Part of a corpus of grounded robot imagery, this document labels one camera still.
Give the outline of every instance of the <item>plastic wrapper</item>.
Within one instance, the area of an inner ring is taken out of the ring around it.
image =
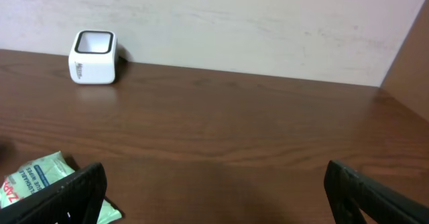
[[[5,208],[74,172],[56,152],[21,166],[18,172],[6,176],[0,190],[0,208]],[[107,224],[122,217],[106,200],[97,224]]]

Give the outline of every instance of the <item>brown wooden surface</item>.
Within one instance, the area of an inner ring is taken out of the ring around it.
[[[429,0],[393,62],[382,88],[429,121]]]
[[[429,124],[377,88],[149,64],[82,86],[0,50],[0,96],[0,174],[100,161],[120,223],[333,223],[330,159],[429,205]]]

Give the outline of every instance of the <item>white cube container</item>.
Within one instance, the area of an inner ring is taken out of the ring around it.
[[[108,31],[83,30],[68,56],[72,80],[79,84],[109,84],[115,80],[117,38]]]

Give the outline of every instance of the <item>white wall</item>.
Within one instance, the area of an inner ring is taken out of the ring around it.
[[[378,86],[423,1],[0,0],[0,48],[105,29],[132,61]]]

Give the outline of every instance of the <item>wooden panel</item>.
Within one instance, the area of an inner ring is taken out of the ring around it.
[[[382,88],[429,121],[429,0],[426,0]]]
[[[121,223],[333,223],[330,159],[429,205],[429,123],[378,88],[150,64],[82,86],[0,50],[0,96],[0,174],[100,161]]]

